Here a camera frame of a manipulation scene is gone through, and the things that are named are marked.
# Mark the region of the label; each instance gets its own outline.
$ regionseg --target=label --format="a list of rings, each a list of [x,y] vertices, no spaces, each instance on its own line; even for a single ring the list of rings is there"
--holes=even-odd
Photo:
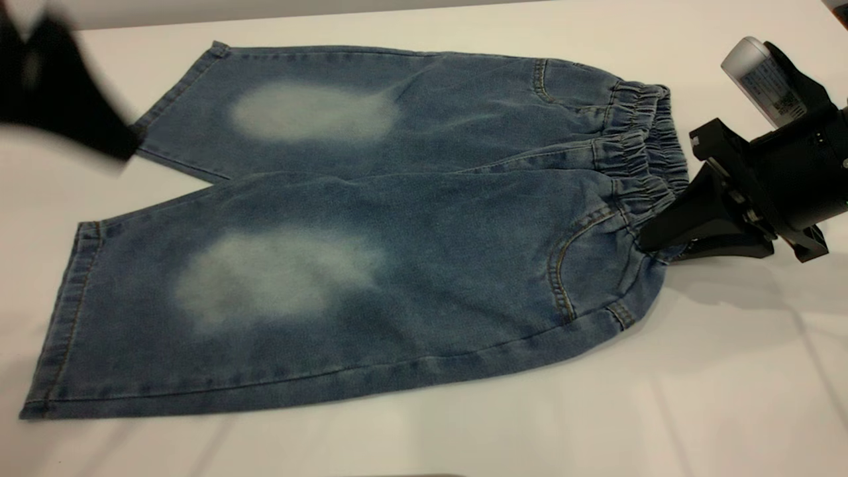
[[[798,93],[789,87],[784,73],[772,58],[763,60],[739,79],[739,84],[775,126],[786,126],[806,114]]]

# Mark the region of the seam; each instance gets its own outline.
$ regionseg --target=seam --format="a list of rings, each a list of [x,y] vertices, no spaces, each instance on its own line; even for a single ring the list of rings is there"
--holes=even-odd
[[[562,154],[562,153],[568,152],[568,151],[574,151],[574,150],[579,150],[579,149],[588,149],[589,147],[591,147],[591,146],[577,146],[577,147],[573,147],[573,148],[557,149],[556,151],[550,151],[550,152],[546,152],[546,153],[521,155],[521,156],[518,156],[518,157],[509,157],[509,158],[506,158],[506,159],[503,159],[503,160],[499,160],[498,162],[493,162],[491,164],[484,164],[482,166],[476,166],[476,167],[471,167],[469,169],[463,169],[461,171],[455,171],[455,172],[453,172],[453,174],[462,174],[462,173],[465,173],[465,172],[474,172],[474,171],[478,171],[480,169],[488,169],[489,167],[502,166],[504,164],[509,164],[511,162],[516,162],[516,161],[519,161],[519,160],[531,159],[531,158],[534,158],[534,157],[542,157],[542,156],[546,156],[546,155],[557,155],[557,154]]]
[[[159,205],[151,205],[152,210],[148,210],[148,209],[141,209],[141,210],[136,210],[135,212],[128,212],[128,213],[126,213],[126,214],[123,214],[123,215],[117,216],[117,217],[115,218],[115,219],[117,219],[115,222],[112,222],[112,219],[105,219],[105,220],[100,221],[100,223],[101,223],[100,228],[101,228],[102,230],[108,230],[108,229],[110,229],[110,228],[112,228],[112,227],[119,226],[119,225],[121,225],[121,224],[123,224],[123,223],[127,223],[127,222],[130,222],[130,221],[134,221],[134,220],[136,220],[137,218],[141,218],[141,217],[145,217],[145,216],[151,216],[152,214],[159,213],[159,212],[162,212],[162,211],[164,211],[164,210],[168,210],[168,209],[173,209],[173,208],[175,208],[175,207],[179,207],[179,206],[181,206],[181,205],[188,205],[188,204],[192,204],[195,200],[203,199],[203,198],[205,198],[207,195],[212,194],[213,192],[218,192],[218,190],[220,190],[220,188],[219,188],[219,187],[216,187],[216,186],[214,186],[214,185],[213,185],[213,186],[209,186],[209,187],[207,187],[207,188],[202,188],[202,189],[200,189],[200,190],[198,190],[198,191],[196,191],[196,192],[192,192],[192,193],[186,194],[185,196],[177,197],[177,198],[176,198],[176,199],[174,199],[174,200],[178,200],[178,201],[179,201],[180,199],[185,199],[185,198],[186,198],[186,196],[188,196],[188,195],[191,195],[191,194],[197,194],[197,196],[196,196],[196,197],[191,197],[190,199],[179,201],[179,202],[177,202],[176,204],[166,205],[166,206],[161,206],[161,204],[159,204]]]
[[[162,115],[164,115],[164,114],[165,114],[165,111],[167,111],[167,110],[168,110],[171,106],[173,106],[173,105],[177,102],[177,100],[179,100],[179,99],[182,97],[182,95],[183,95],[183,94],[185,94],[185,92],[186,92],[186,91],[188,91],[188,89],[189,89],[189,88],[191,88],[192,86],[194,86],[194,83],[198,82],[198,80],[200,80],[200,78],[204,77],[204,76],[206,75],[206,73],[207,73],[209,70],[211,70],[213,66],[217,65],[217,64],[218,64],[218,62],[219,62],[219,61],[221,61],[221,60],[224,58],[224,56],[225,56],[225,55],[219,55],[219,54],[215,54],[215,53],[213,53],[213,54],[215,55],[215,60],[214,60],[214,61],[212,61],[211,63],[209,63],[208,65],[206,65],[206,66],[205,66],[205,67],[204,67],[204,68],[203,68],[203,69],[202,69],[202,70],[198,73],[198,75],[197,75],[197,76],[195,76],[195,78],[194,78],[193,80],[191,80],[191,82],[189,82],[189,83],[185,83],[182,87],[180,87],[180,88],[179,88],[178,93],[176,94],[176,96],[174,96],[174,98],[172,98],[170,101],[168,101],[168,103],[167,103],[167,104],[164,104],[164,105],[163,105],[163,107],[162,107],[161,109],[156,109],[156,110],[155,110],[155,116],[154,116],[154,117],[152,117],[152,118],[150,118],[150,121],[148,121],[148,123],[144,125],[143,129],[141,130],[141,133],[142,133],[142,134],[147,133],[147,130],[148,130],[148,129],[149,129],[149,128],[153,125],[153,124],[155,124],[155,123],[156,123],[156,121],[158,121],[158,120],[159,120],[159,118],[161,118],[161,117],[162,117]],[[185,74],[185,75],[183,75],[183,78],[185,78],[185,76],[188,76],[190,73],[191,73],[191,71],[187,71],[187,72],[186,72],[186,74]],[[177,82],[177,83],[176,83],[176,85],[174,85],[174,88],[176,89],[177,87],[179,87],[179,86],[181,85],[181,83],[182,83],[182,80],[180,80],[179,82]]]
[[[548,68],[548,60],[537,58],[536,65],[533,67],[533,90],[547,103],[556,103],[556,99],[551,97],[544,88],[544,74]]]
[[[620,181],[618,181],[617,179],[613,179],[611,187],[612,202],[613,204],[615,204],[618,211],[622,214],[622,219],[624,220],[624,227],[627,229],[630,236],[633,237],[633,240],[638,244],[639,235],[636,233],[635,230],[633,230],[633,223],[630,221],[630,215],[625,209],[624,201],[622,200],[621,193],[618,190],[619,185]]]
[[[76,335],[76,324],[80,321],[80,313],[82,312],[82,302],[86,297],[86,291],[88,290],[88,279],[92,275],[92,270],[94,269],[94,262],[97,260],[98,255],[100,254],[100,250],[103,248],[103,235],[100,232],[100,222],[94,222],[95,231],[98,235],[98,247],[94,250],[92,254],[92,260],[88,263],[88,269],[86,270],[86,276],[82,279],[82,290],[80,290],[80,299],[76,303],[76,310],[74,311],[74,319],[70,323],[70,332],[68,333],[68,343],[65,345],[64,354],[62,356],[62,362],[59,364],[59,368],[56,370],[56,375],[53,377],[53,382],[47,388],[47,391],[44,393],[44,410],[42,412],[42,417],[47,418],[47,413],[49,412],[49,404],[51,401],[50,395],[56,389],[56,385],[59,384],[59,378],[62,376],[62,372],[64,372],[65,367],[68,364],[68,357],[70,356],[70,347],[71,343],[74,341],[74,336]]]
[[[198,393],[204,393],[204,392],[210,392],[210,391],[236,390],[236,389],[243,389],[243,388],[249,388],[249,387],[254,387],[254,386],[287,383],[287,382],[299,381],[299,380],[303,380],[303,379],[320,378],[320,377],[328,376],[328,375],[331,375],[331,374],[344,373],[344,372],[347,372],[347,371],[357,371],[357,370],[367,369],[367,368],[382,368],[382,367],[389,367],[389,366],[405,365],[405,364],[411,364],[411,363],[420,362],[420,361],[424,361],[424,360],[428,360],[428,359],[437,359],[437,360],[438,359],[453,359],[453,358],[458,358],[458,357],[463,357],[463,356],[469,356],[469,355],[480,353],[482,351],[488,351],[488,350],[500,348],[501,346],[510,345],[512,343],[516,343],[516,342],[519,342],[519,341],[529,340],[531,338],[535,338],[535,337],[540,336],[542,334],[547,334],[547,333],[557,331],[560,328],[561,328],[561,326],[554,326],[552,328],[548,328],[548,329],[539,331],[538,333],[530,334],[528,336],[524,336],[524,337],[521,337],[521,338],[518,338],[518,339],[515,339],[515,340],[505,341],[503,343],[498,343],[497,345],[491,345],[491,346],[487,346],[485,348],[481,348],[479,350],[468,351],[468,352],[460,353],[460,354],[457,354],[457,355],[417,356],[415,358],[405,360],[405,361],[400,361],[400,362],[382,362],[382,363],[377,363],[377,364],[367,364],[367,365],[363,365],[363,366],[354,366],[354,367],[351,367],[351,368],[335,369],[333,371],[327,371],[325,373],[316,373],[316,374],[311,374],[311,375],[308,375],[308,376],[299,376],[297,378],[273,379],[273,380],[268,380],[268,381],[259,381],[259,382],[250,383],[250,384],[240,384],[240,385],[235,385],[235,386],[223,386],[223,387],[214,388],[214,389],[162,393],[162,394],[147,395],[147,396],[99,397],[99,398],[88,398],[88,399],[53,399],[51,401],[52,402],[117,401],[117,400],[121,400],[121,399],[139,399],[139,398],[166,397],[166,396],[184,396],[184,395],[198,394]],[[38,404],[38,403],[42,403],[42,402],[44,402],[44,401],[34,400],[34,401],[27,401],[25,404]]]
[[[628,121],[627,129],[628,131],[632,131],[634,129],[634,126],[636,126],[636,117],[637,115],[640,115],[639,106],[642,106],[645,100],[645,97],[642,96],[642,92],[637,91],[634,92],[634,94],[636,95],[636,99],[633,104],[633,109],[630,110],[630,121]]]
[[[476,71],[473,76],[468,76],[467,78],[463,78],[462,81],[452,83],[452,84],[447,85],[447,86],[434,87],[434,88],[432,88],[432,90],[434,92],[442,92],[444,90],[450,90],[450,89],[456,88],[458,86],[461,86],[461,85],[464,85],[464,84],[467,84],[467,83],[474,84],[474,87],[477,88],[478,83],[475,83],[475,80],[477,78],[479,78],[481,76],[486,76],[486,75],[491,76],[491,74],[496,72],[496,71],[503,70],[503,69],[506,69],[506,68],[511,68],[515,65],[519,65],[522,61],[525,60],[525,59],[521,59],[521,58],[513,59],[513,58],[509,58],[509,57],[504,58],[504,59],[510,59],[511,61],[508,62],[508,63],[503,63],[502,65],[495,66],[494,68],[487,68],[486,70]],[[435,64],[432,64],[432,63],[428,64],[427,66],[425,66],[424,68],[422,68],[418,72],[413,73],[411,77],[420,76],[422,73],[426,73],[429,70],[431,70],[434,66],[435,66]]]
[[[610,102],[606,105],[606,112],[604,113],[604,129],[610,126],[610,113],[612,112],[612,106],[616,103],[616,95],[618,94],[618,90],[621,85],[622,80],[618,80],[616,81],[616,85],[612,87],[612,93],[610,94]]]
[[[638,243],[636,244],[636,250],[638,250],[640,253],[648,255],[651,258],[653,258],[654,260],[659,261],[661,264],[666,265],[666,266],[671,265],[673,261],[677,260],[677,258],[679,256],[681,256],[686,251],[687,248],[688,248],[688,246],[686,248],[684,248],[683,250],[681,250],[679,253],[669,256],[668,254],[663,255],[663,253],[662,253],[663,250],[654,252],[654,254],[649,254],[649,253],[643,252],[642,249],[639,248],[639,244]]]
[[[50,313],[50,322],[47,325],[47,332],[45,333],[46,336],[53,336],[54,330],[56,329],[57,326],[59,326],[59,321],[60,321],[59,320],[59,308],[61,308],[62,298],[65,295],[65,291],[66,291],[64,284],[67,283],[68,276],[70,276],[73,273],[72,269],[74,267],[75,258],[76,258],[75,252],[80,249],[80,242],[81,242],[82,233],[84,231],[87,232],[87,230],[90,230],[90,229],[83,228],[82,223],[79,223],[76,226],[76,233],[74,234],[74,244],[71,247],[71,254],[68,257],[68,264],[65,266],[64,272],[62,273],[62,280],[60,281],[61,285],[59,286],[59,290],[57,290],[57,292],[56,292],[56,300],[53,303],[53,311],[51,311],[51,313]],[[48,342],[48,340],[45,339],[44,342],[42,343],[42,349],[38,354],[38,362],[37,362],[37,365],[36,365],[36,372],[35,372],[36,376],[42,374],[42,359],[48,353],[47,342]]]
[[[605,308],[605,310],[607,310],[616,319],[616,321],[618,322],[618,326],[622,327],[622,331],[628,328],[627,325],[624,324],[624,320],[620,316],[618,316],[618,313],[616,313],[616,311],[613,309],[611,303]]]
[[[598,162],[598,158],[600,157],[600,139],[592,139],[592,167],[598,171],[603,173],[604,171],[600,168],[600,163]]]
[[[623,329],[630,328],[634,323],[636,323],[636,320],[633,319],[633,314],[631,314],[627,307],[621,303],[618,303],[617,301],[610,303],[610,308],[608,309],[615,313],[616,318],[622,320]]]
[[[206,174],[209,174],[209,175],[215,176],[215,177],[220,177],[221,179],[225,179],[227,181],[232,180],[232,177],[228,177],[228,176],[225,176],[223,174],[219,174],[218,172],[207,171],[207,170],[202,169],[200,167],[192,166],[191,164],[186,164],[185,162],[180,162],[179,160],[176,160],[176,159],[171,159],[170,157],[165,157],[162,154],[154,153],[150,149],[145,149],[145,148],[139,147],[138,150],[143,152],[144,154],[150,154],[150,155],[158,157],[162,160],[167,160],[169,162],[173,162],[174,164],[177,164],[177,165],[180,165],[180,166],[183,166],[183,167],[187,167],[188,169],[191,169],[193,171],[205,172]]]
[[[409,57],[438,57],[438,56],[448,56],[448,55],[458,55],[458,56],[475,56],[475,57],[486,57],[486,58],[503,58],[503,59],[530,59],[525,56],[513,56],[508,54],[493,54],[493,53],[468,53],[468,52],[456,52],[456,51],[443,51],[443,52],[416,52],[416,51],[402,51],[402,50],[381,50],[381,51],[364,51],[352,49],[350,46],[344,46],[341,48],[347,49],[327,49],[325,51],[298,51],[298,49],[310,48],[310,47],[280,47],[279,51],[265,51],[265,52],[251,52],[251,50],[259,50],[259,49],[268,49],[266,47],[230,47],[230,52],[232,54],[237,54],[242,58],[248,58],[252,56],[306,56],[306,55],[317,55],[317,54],[373,54],[373,55],[393,55],[393,56],[409,56]]]
[[[578,68],[580,70],[587,71],[588,73],[604,73],[604,71],[598,70],[597,68],[594,68],[593,66],[584,65],[583,63],[578,63],[576,61],[568,61],[568,64],[570,66],[574,66],[575,68]]]
[[[577,240],[579,237],[581,237],[583,234],[585,234],[590,228],[594,227],[595,225],[598,225],[599,223],[601,223],[603,221],[608,220],[609,218],[613,217],[615,214],[616,214],[616,212],[614,210],[611,210],[609,208],[604,208],[604,209],[597,210],[597,211],[595,211],[591,214],[588,214],[586,217],[584,217],[584,220],[587,220],[589,217],[592,217],[592,218],[590,218],[587,223],[583,224],[583,226],[580,227],[560,247],[560,253],[556,258],[555,265],[553,267],[548,266],[549,282],[553,286],[554,297],[556,298],[557,305],[561,306],[561,308],[564,308],[565,312],[566,312],[565,316],[564,316],[566,321],[565,321],[564,324],[571,323],[575,319],[577,319],[577,316],[575,315],[575,312],[574,312],[574,306],[572,305],[571,301],[568,299],[568,293],[565,290],[565,286],[563,285],[562,278],[561,278],[562,262],[566,257],[566,252],[568,251],[568,248],[574,243],[574,241]]]
[[[639,270],[641,270],[642,267],[644,266],[644,261],[650,260],[651,258],[652,257],[643,254],[643,257],[641,259],[639,259]],[[604,305],[598,305],[595,308],[590,308],[587,311],[584,311],[583,315],[581,315],[581,316],[588,316],[588,315],[595,313],[596,311],[608,308],[609,306],[615,306],[616,303],[621,301],[625,296],[627,296],[633,290],[633,287],[636,285],[636,282],[639,281],[639,275],[640,275],[639,273],[636,274],[636,278],[628,285],[627,289],[624,290],[624,292],[621,294],[621,296],[615,298],[614,300],[610,300],[610,301],[606,302]]]

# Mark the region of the light wash denim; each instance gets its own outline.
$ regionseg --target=light wash denim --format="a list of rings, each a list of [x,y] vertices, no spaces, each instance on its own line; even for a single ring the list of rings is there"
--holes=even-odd
[[[213,182],[75,237],[22,418],[247,411],[560,362],[645,315],[665,87],[558,59],[215,43],[136,124]]]

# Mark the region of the barcode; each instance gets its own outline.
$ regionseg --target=barcode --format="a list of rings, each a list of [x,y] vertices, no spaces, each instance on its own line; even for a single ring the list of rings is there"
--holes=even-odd
[[[789,114],[792,117],[804,115],[804,109],[801,107],[801,102],[795,93],[788,92],[772,106],[778,111],[779,115]]]

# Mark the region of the pocket stitching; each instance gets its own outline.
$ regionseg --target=pocket stitching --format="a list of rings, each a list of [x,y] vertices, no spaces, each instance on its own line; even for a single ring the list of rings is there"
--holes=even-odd
[[[612,218],[616,215],[616,212],[608,207],[604,207],[603,209],[596,210],[585,216],[581,222],[585,222],[572,236],[565,241],[558,241],[557,243],[563,243],[559,248],[559,253],[551,253],[548,262],[548,282],[551,286],[551,290],[555,297],[555,302],[557,305],[557,309],[560,314],[563,316],[564,323],[568,324],[577,319],[577,316],[574,312],[574,306],[571,303],[571,300],[568,298],[568,293],[565,290],[565,286],[562,283],[561,271],[562,271],[562,262],[566,257],[566,252],[569,247],[574,243],[575,240],[583,236],[586,232],[592,229],[594,226],[605,222],[606,220]]]
[[[548,60],[545,58],[536,59],[536,65],[533,67],[533,90],[546,103],[556,103],[556,99],[548,94],[544,87],[544,74],[548,69]]]

